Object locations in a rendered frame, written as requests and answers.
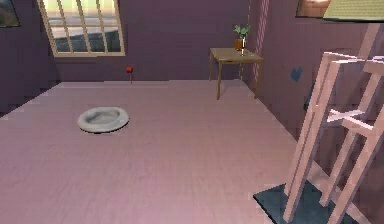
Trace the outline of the brown wooden side table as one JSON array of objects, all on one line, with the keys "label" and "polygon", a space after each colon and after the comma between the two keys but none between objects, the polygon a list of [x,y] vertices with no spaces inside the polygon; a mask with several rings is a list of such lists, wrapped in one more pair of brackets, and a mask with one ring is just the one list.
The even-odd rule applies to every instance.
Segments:
[{"label": "brown wooden side table", "polygon": [[209,49],[209,80],[212,80],[213,62],[217,62],[217,93],[216,99],[221,97],[222,68],[224,65],[237,64],[242,67],[244,64],[255,65],[255,91],[254,98],[258,96],[258,83],[262,74],[263,58],[248,49],[237,51],[235,48],[210,48]]}]

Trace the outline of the grey round pet bed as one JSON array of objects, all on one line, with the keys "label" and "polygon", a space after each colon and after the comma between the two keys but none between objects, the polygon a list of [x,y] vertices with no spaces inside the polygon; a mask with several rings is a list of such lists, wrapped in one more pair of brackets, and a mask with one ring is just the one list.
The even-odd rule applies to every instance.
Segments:
[{"label": "grey round pet bed", "polygon": [[83,112],[77,119],[77,125],[89,133],[107,133],[124,127],[129,119],[122,108],[96,107]]}]

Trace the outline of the green plant in orange pot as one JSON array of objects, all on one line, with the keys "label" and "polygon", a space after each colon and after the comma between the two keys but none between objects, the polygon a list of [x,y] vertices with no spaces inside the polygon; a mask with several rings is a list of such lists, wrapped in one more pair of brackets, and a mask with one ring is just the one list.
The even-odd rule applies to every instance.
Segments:
[{"label": "green plant in orange pot", "polygon": [[248,32],[250,30],[250,25],[246,24],[244,27],[240,25],[235,25],[233,31],[239,35],[239,37],[235,40],[235,49],[237,51],[241,51],[242,45],[242,37],[247,37]]}]

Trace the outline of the pale wooden easel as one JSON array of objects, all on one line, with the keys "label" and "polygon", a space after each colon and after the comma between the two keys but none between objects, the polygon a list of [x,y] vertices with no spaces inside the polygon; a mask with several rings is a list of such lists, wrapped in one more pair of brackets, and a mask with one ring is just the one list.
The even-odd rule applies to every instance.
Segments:
[{"label": "pale wooden easel", "polygon": [[[369,56],[381,25],[384,24],[384,0],[330,0],[323,18],[335,22],[366,22],[368,27],[359,53],[356,56],[334,52],[325,52],[323,54],[312,98],[284,189],[284,193],[288,196],[283,214],[283,219],[286,222],[291,222],[294,218],[313,158],[319,146],[319,140],[326,127],[332,124],[341,125],[348,129],[348,133],[332,169],[325,191],[320,198],[320,204],[324,207],[331,200],[357,138],[359,136],[366,138],[362,152],[327,224],[341,223],[384,141],[384,107],[374,124],[369,125],[364,122],[384,83],[384,58],[379,56],[371,58]],[[328,103],[334,93],[340,68],[343,65],[355,64],[362,64],[363,71],[370,75],[358,108],[348,112],[339,112],[330,108]]]}]

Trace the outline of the white framed window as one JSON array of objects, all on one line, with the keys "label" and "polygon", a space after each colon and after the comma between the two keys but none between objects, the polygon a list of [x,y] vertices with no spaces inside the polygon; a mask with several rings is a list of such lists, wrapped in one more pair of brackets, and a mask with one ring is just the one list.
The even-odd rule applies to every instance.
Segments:
[{"label": "white framed window", "polygon": [[124,56],[119,0],[37,0],[57,58]]}]

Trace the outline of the dark teal floor mat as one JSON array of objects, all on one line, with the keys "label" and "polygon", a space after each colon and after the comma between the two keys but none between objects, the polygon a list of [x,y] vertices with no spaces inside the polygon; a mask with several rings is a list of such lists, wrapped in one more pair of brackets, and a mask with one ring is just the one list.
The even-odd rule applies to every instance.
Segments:
[{"label": "dark teal floor mat", "polygon": [[319,203],[322,193],[309,181],[305,182],[293,220],[287,223],[283,219],[288,200],[284,189],[285,185],[281,184],[253,195],[273,224],[327,224],[335,203],[330,202],[327,207],[323,207]]}]

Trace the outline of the framed picture with orange tones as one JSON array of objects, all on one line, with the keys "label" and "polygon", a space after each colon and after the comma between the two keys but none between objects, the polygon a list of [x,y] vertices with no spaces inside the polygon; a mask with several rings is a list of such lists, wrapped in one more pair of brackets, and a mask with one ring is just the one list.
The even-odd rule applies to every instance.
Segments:
[{"label": "framed picture with orange tones", "polygon": [[298,0],[296,16],[302,18],[322,18],[331,0]]}]

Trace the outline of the dark framed picture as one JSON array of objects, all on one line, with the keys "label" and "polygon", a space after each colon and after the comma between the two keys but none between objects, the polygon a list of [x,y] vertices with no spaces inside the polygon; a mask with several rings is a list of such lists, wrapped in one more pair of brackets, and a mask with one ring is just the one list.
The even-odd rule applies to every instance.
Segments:
[{"label": "dark framed picture", "polygon": [[0,28],[19,26],[20,21],[12,0],[0,0]]}]

